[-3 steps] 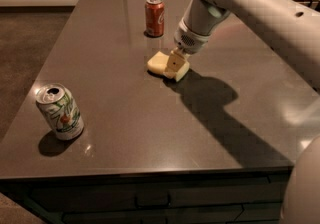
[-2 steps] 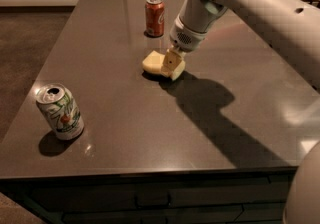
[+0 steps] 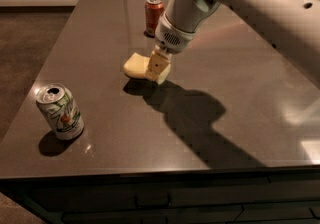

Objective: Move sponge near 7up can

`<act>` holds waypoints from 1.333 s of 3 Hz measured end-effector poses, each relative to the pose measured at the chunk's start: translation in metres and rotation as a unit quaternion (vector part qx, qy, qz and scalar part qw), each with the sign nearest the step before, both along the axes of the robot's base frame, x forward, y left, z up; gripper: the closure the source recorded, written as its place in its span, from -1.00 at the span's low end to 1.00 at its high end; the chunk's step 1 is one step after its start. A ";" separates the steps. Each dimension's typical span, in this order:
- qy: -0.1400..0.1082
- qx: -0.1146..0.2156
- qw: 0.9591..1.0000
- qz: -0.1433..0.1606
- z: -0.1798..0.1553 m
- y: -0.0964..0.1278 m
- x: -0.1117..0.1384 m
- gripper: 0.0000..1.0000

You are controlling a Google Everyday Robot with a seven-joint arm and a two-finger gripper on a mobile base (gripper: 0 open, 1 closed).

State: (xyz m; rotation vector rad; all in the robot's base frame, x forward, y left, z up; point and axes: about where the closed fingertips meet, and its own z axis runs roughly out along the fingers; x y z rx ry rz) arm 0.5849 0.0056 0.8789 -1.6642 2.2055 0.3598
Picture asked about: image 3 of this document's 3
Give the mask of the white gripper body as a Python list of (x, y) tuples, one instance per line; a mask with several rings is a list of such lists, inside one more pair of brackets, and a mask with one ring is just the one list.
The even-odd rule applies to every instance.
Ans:
[(194, 38), (194, 33), (184, 32), (174, 27), (165, 14), (159, 18), (155, 30), (156, 44), (171, 54), (182, 52)]

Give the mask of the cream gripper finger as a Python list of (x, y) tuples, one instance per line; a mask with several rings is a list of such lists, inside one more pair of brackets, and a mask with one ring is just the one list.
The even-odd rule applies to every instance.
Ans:
[(171, 70), (171, 57), (166, 49), (156, 46), (150, 55), (145, 78), (155, 83), (163, 83)]

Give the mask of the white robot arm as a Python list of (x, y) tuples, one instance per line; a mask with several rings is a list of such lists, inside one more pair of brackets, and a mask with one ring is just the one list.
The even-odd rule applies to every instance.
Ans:
[(159, 19), (146, 77), (161, 84), (171, 56), (182, 52), (219, 5), (229, 7), (314, 84), (320, 83), (318, 0), (170, 0)]

